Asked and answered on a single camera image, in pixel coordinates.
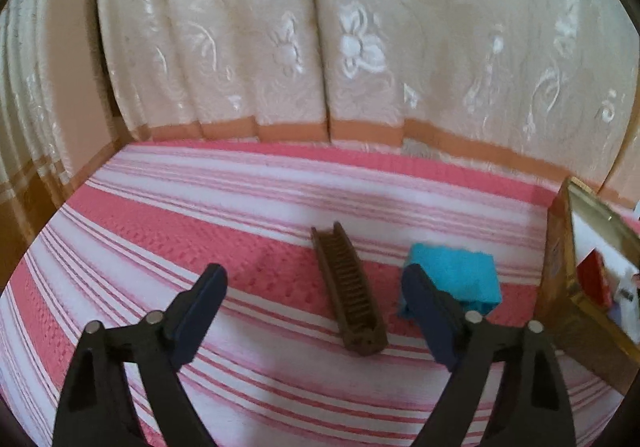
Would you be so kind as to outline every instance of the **table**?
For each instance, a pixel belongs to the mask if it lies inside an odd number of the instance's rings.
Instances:
[[[81,329],[163,309],[210,263],[229,275],[225,302],[180,379],[221,447],[409,445],[448,379],[417,327],[396,316],[399,267],[429,241],[493,254],[504,302],[494,322],[532,315],[546,207],[539,185],[419,158],[254,143],[127,146],[40,233],[0,299],[0,389],[38,445]],[[344,350],[310,242],[340,221],[364,262],[389,346]],[[558,353],[578,445],[622,397]],[[163,445],[135,366],[136,410]],[[465,444],[477,444],[500,366]]]

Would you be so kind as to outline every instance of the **brown plastic object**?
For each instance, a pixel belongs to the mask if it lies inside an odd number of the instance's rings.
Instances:
[[[382,351],[388,344],[385,323],[342,225],[335,222],[333,231],[326,232],[312,227],[311,238],[344,347],[362,356]]]

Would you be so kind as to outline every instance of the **metal screw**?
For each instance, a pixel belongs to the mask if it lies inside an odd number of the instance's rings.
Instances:
[[[160,310],[153,310],[153,312],[146,314],[145,321],[149,324],[158,324],[163,317],[164,314]]]
[[[476,312],[476,310],[469,310],[465,313],[465,319],[471,322],[471,324],[478,324],[482,322],[482,314],[480,312]]]
[[[84,331],[87,333],[95,333],[100,329],[102,323],[100,321],[91,321],[87,326],[84,327]]]
[[[542,333],[543,331],[545,331],[545,327],[542,326],[542,322],[540,321],[529,321],[529,324],[527,324],[527,327],[533,333]]]

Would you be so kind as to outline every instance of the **open box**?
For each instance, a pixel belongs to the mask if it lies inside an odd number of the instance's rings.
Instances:
[[[577,227],[581,242],[576,240]],[[640,367],[640,348],[585,296],[576,274],[579,256],[598,240],[609,249],[606,263],[638,270],[638,235],[589,187],[568,178],[547,213],[545,263],[535,317],[556,347],[624,395]]]

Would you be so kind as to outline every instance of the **folded blue cloth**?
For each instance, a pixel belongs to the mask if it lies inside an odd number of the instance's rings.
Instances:
[[[417,263],[438,290],[450,293],[465,311],[487,315],[502,302],[493,256],[482,252],[449,249],[416,243],[404,266]],[[411,317],[402,291],[398,313]]]

